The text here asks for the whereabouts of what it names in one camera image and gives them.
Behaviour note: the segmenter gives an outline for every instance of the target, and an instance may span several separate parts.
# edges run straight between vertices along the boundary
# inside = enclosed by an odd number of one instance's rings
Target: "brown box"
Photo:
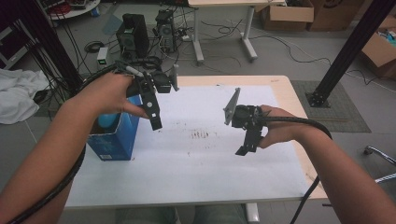
[[[302,7],[269,6],[261,14],[264,30],[303,31],[313,20],[314,7],[309,0],[303,0]]]
[[[364,0],[311,0],[315,9],[309,31],[342,31],[353,21]]]
[[[388,16],[378,28],[378,31],[396,31],[396,18]],[[362,58],[368,68],[378,77],[396,77],[396,47],[388,40],[375,33],[361,50]]]

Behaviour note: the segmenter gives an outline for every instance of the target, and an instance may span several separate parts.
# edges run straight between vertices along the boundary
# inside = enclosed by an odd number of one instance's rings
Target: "person's leg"
[[[242,205],[197,205],[193,224],[247,224]]]
[[[175,224],[175,207],[122,208],[116,211],[117,224]]]

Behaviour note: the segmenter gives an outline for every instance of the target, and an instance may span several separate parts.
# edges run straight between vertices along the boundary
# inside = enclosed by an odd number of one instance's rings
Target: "black pole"
[[[381,22],[388,16],[396,4],[396,0],[374,0],[364,13],[361,21],[338,53],[325,77],[320,81],[314,92],[307,94],[308,103],[312,107],[320,107],[326,102],[335,85],[352,64],[358,53],[378,29]]]

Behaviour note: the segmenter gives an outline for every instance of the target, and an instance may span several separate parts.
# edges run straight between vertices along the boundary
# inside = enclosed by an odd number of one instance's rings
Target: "white table leg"
[[[251,46],[250,40],[248,39],[248,35],[250,32],[250,27],[251,27],[251,21],[253,20],[253,14],[254,14],[254,7],[249,7],[248,12],[247,12],[247,25],[245,27],[245,32],[241,33],[242,42],[244,43],[245,47],[247,48],[247,52],[249,54],[249,59],[251,62],[253,62],[253,60],[257,59],[256,51],[254,50],[253,46]]]
[[[198,7],[194,9],[194,35],[192,36],[192,44],[194,45],[195,56],[198,63],[204,62],[204,54],[201,50],[201,44],[198,39]]]

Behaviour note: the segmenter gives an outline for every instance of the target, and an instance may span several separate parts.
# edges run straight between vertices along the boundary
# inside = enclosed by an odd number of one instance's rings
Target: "blue container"
[[[128,100],[134,105],[141,105],[138,95]],[[129,161],[132,157],[139,117],[121,113],[115,122],[118,125],[112,132],[95,125],[88,137],[88,145],[102,161]]]

